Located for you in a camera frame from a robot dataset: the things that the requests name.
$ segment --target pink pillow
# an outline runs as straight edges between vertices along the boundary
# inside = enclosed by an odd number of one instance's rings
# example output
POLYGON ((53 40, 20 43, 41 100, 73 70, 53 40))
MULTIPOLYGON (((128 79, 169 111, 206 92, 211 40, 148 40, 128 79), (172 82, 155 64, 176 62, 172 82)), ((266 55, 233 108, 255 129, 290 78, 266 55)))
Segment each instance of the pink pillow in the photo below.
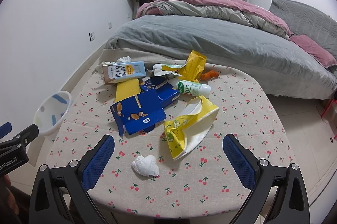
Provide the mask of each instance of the pink pillow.
POLYGON ((296 35, 290 38, 290 41, 294 42, 306 53, 310 54, 316 61, 318 61, 324 68, 329 68, 333 65, 337 65, 336 59, 320 47, 314 40, 306 35, 296 35))

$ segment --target white bucket with blue spots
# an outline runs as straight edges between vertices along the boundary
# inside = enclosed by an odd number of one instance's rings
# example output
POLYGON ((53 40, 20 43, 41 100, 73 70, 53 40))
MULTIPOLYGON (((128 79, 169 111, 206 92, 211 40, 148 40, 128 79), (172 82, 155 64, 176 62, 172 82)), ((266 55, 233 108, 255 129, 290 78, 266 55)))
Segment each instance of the white bucket with blue spots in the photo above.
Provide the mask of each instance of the white bucket with blue spots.
POLYGON ((61 127, 63 116, 72 105, 69 92, 59 91, 47 98, 36 111, 34 123, 39 128, 39 135, 49 136, 61 127))

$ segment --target pillow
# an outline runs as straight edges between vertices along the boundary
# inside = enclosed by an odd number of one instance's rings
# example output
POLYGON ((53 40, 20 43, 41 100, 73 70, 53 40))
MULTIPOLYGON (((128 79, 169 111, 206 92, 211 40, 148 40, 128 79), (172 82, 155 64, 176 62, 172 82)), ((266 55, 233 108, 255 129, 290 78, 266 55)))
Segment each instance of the pillow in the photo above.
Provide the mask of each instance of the pillow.
POLYGON ((269 11, 282 18, 293 33, 307 35, 337 59, 335 20, 316 8, 290 0, 272 0, 269 11))
POLYGON ((306 35, 292 36, 290 41, 294 42, 306 53, 310 54, 324 68, 337 65, 336 59, 324 48, 321 48, 314 40, 306 35))

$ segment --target red stool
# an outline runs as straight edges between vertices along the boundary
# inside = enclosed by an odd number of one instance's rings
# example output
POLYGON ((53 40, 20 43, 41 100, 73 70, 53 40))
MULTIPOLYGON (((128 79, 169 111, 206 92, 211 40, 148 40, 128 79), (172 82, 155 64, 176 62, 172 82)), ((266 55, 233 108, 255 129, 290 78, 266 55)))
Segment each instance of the red stool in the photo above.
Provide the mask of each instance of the red stool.
POLYGON ((330 109, 330 107, 332 106, 333 103, 337 103, 337 94, 334 94, 334 97, 331 99, 331 101, 329 102, 328 106, 325 108, 323 114, 321 115, 321 118, 323 118, 323 116, 326 114, 326 112, 330 109))

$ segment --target flattened blue cardboard box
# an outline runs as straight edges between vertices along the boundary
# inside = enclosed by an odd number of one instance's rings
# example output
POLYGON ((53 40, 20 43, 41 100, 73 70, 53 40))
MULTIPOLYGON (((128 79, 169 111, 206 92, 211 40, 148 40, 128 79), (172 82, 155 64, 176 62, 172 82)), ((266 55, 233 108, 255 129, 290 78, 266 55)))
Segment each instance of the flattened blue cardboard box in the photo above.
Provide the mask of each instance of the flattened blue cardboard box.
POLYGON ((119 135, 125 131, 132 135, 140 130, 154 128, 157 122, 166 119, 155 89, 134 95, 110 106, 118 126, 119 135))
POLYGON ((163 77, 151 77, 140 84, 143 91, 155 89, 163 108, 169 106, 175 99, 179 98, 179 91, 167 82, 163 77))

